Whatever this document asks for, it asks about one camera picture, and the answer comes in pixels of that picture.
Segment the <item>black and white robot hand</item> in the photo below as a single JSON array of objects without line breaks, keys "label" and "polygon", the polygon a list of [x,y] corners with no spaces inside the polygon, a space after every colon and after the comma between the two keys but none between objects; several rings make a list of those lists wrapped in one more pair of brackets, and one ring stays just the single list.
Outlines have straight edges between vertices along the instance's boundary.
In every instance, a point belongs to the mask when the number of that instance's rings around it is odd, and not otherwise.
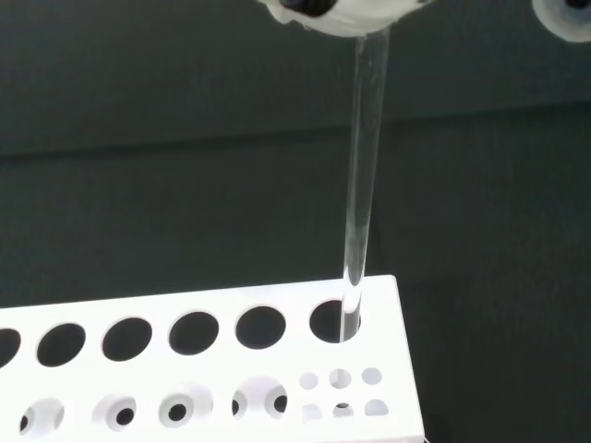
[{"label": "black and white robot hand", "polygon": [[[306,29],[339,38],[366,37],[386,30],[429,1],[342,0],[262,1],[281,24],[295,22]],[[588,1],[533,1],[535,17],[550,34],[569,43],[590,42]]]}]

